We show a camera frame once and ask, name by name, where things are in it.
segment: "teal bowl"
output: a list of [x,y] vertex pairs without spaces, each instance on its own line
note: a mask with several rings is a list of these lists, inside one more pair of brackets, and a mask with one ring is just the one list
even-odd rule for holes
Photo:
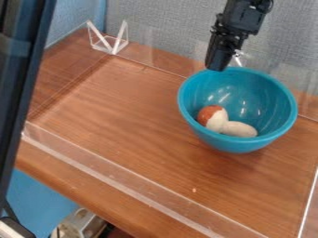
[[[178,104],[198,137],[213,148],[234,153],[253,152],[267,146],[289,131],[298,114],[290,90],[269,74],[247,68],[194,74],[182,84]],[[197,122],[199,110],[214,104],[226,109],[231,121],[257,129],[255,138],[226,136]]]

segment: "wooden surface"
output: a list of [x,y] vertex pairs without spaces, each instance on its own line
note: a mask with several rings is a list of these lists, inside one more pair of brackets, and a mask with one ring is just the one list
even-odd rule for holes
[[[269,237],[297,237],[318,160],[317,123],[298,118],[258,152],[218,152],[178,113],[183,81],[91,50],[78,32],[47,51],[28,120]],[[18,167],[134,236],[201,237],[26,143]]]

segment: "clear acrylic enclosure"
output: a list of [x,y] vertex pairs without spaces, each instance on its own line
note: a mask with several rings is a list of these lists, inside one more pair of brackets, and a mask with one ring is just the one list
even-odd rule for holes
[[[24,141],[206,237],[317,235],[318,46],[314,31],[294,17],[306,21],[317,4],[309,1],[301,12],[289,2],[277,3],[231,65],[282,81],[299,118],[309,120],[251,154],[203,145],[175,100],[181,83],[203,69],[209,30],[225,1],[110,0],[106,32],[95,6],[44,53]],[[130,43],[114,55],[92,48],[87,20],[108,35],[110,47],[127,21]]]

